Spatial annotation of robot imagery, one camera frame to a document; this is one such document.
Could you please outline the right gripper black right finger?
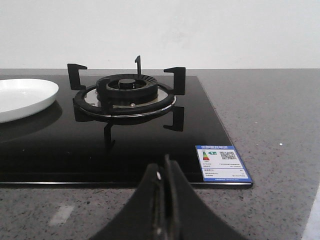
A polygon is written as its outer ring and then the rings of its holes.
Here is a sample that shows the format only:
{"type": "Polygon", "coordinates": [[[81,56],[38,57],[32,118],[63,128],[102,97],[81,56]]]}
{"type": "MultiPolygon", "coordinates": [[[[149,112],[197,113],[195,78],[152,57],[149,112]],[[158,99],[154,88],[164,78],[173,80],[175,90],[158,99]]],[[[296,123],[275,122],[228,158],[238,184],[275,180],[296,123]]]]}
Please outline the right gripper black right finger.
{"type": "Polygon", "coordinates": [[[169,240],[244,240],[198,197],[179,164],[164,158],[165,220],[169,240]]]}

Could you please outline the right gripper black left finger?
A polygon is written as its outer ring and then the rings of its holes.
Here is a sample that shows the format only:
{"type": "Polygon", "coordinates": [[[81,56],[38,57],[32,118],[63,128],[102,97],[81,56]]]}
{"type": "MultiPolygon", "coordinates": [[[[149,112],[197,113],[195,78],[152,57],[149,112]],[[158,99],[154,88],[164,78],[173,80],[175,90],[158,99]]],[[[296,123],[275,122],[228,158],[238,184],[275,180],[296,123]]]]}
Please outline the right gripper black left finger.
{"type": "Polygon", "coordinates": [[[92,240],[151,240],[157,229],[155,223],[156,194],[159,189],[159,166],[151,163],[122,210],[91,237],[92,240]]]}

